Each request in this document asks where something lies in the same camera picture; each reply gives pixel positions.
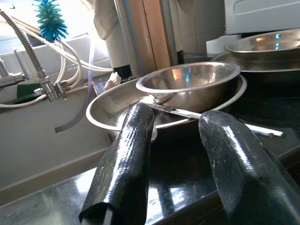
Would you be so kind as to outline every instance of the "flexible metal hose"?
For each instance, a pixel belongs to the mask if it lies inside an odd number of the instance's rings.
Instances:
[[[7,15],[4,11],[0,9],[0,15],[6,20],[6,22],[14,29],[16,35],[20,39],[22,45],[24,46],[27,54],[30,57],[30,60],[32,61],[32,64],[36,68],[37,71],[41,69],[41,64],[38,61],[38,58],[36,54],[33,51],[33,48],[26,36],[26,34],[18,27],[17,23],[9,16]]]

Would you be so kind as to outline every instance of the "stainless steel bowl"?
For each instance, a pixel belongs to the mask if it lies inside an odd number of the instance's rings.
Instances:
[[[224,48],[237,60],[282,60],[300,58],[300,29],[282,30],[242,38]]]
[[[236,63],[242,68],[241,74],[251,85],[295,85],[300,82],[300,60],[251,61],[236,60],[231,52],[223,52],[211,61]]]
[[[129,110],[129,105],[138,101],[147,94],[138,90],[135,85],[138,80],[133,80],[117,87],[114,87],[96,97],[88,106],[86,116],[88,120],[105,129],[113,137],[116,137],[122,128],[122,123]],[[238,76],[229,83],[231,91],[225,93],[226,101],[213,110],[226,110],[232,103],[241,97],[247,87],[244,77]],[[155,124],[160,136],[168,137],[188,135],[197,133],[197,123],[195,120],[186,119],[181,116],[168,114],[153,110],[155,114]]]
[[[190,63],[148,74],[136,87],[158,104],[202,113],[224,101],[228,81],[239,73],[240,67],[232,63]]]

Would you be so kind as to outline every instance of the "stack of dishes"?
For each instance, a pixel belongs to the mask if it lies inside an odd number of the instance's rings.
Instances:
[[[300,82],[300,29],[243,38],[225,50],[212,61],[238,64],[250,85]]]

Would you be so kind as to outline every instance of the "glossy black counter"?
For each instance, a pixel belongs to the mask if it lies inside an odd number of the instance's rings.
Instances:
[[[297,89],[249,90],[230,111],[250,124],[283,131],[258,136],[299,179],[300,95]],[[78,214],[95,170],[0,207],[1,225],[79,225]],[[225,225],[207,154],[198,134],[154,143],[150,152],[147,225]]]

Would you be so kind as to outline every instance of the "brush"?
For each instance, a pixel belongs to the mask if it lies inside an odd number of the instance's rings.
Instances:
[[[49,42],[66,38],[67,26],[65,21],[61,18],[59,4],[57,0],[34,0],[39,2],[37,6],[37,21],[41,30],[41,37]]]

